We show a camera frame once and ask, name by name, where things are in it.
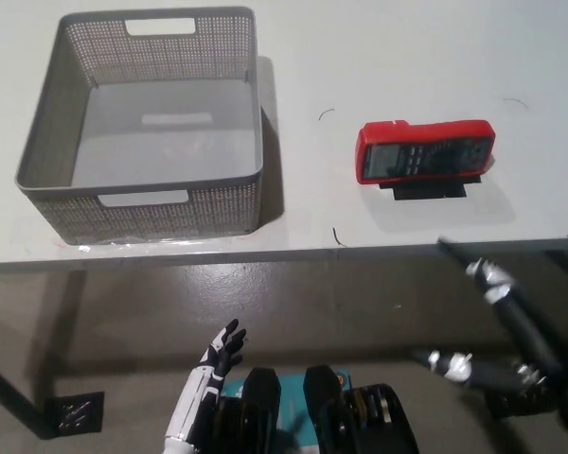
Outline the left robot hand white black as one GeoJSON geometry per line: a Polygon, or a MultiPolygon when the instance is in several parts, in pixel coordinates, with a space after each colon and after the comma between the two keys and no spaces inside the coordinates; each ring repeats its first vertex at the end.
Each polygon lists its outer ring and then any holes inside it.
{"type": "Polygon", "coordinates": [[[218,379],[224,379],[242,361],[240,350],[245,336],[246,330],[239,329],[239,320],[232,320],[210,342],[198,365],[209,368],[218,379]]]}

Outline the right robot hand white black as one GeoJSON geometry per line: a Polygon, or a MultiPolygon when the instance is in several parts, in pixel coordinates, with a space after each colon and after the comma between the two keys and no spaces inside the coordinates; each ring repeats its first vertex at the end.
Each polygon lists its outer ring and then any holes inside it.
{"type": "Polygon", "coordinates": [[[559,418],[568,430],[568,348],[543,313],[511,274],[496,262],[464,250],[444,238],[437,246],[455,260],[476,285],[498,322],[513,340],[520,367],[508,371],[477,361],[470,353],[417,349],[411,357],[436,375],[468,388],[501,396],[545,390],[555,396],[559,418]]]}

